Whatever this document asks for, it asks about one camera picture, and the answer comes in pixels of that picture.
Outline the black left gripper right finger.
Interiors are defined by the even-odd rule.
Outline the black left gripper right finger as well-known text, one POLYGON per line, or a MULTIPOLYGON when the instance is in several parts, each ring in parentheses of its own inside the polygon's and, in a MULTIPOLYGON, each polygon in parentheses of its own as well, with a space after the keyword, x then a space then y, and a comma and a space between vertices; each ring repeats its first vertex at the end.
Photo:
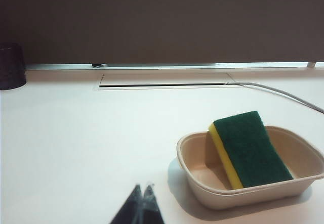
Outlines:
POLYGON ((152 185, 148 185, 144 191, 142 200, 142 223, 164 223, 152 185))

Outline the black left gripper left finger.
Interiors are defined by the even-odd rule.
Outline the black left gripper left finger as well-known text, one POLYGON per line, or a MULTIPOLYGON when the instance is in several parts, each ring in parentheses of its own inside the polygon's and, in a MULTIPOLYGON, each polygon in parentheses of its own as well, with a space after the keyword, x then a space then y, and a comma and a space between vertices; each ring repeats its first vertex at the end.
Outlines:
POLYGON ((139 223, 139 215, 140 215, 140 204, 142 201, 142 192, 140 185, 135 185, 132 192, 119 209, 117 214, 114 216, 111 224, 118 223, 129 223, 136 224, 139 223))

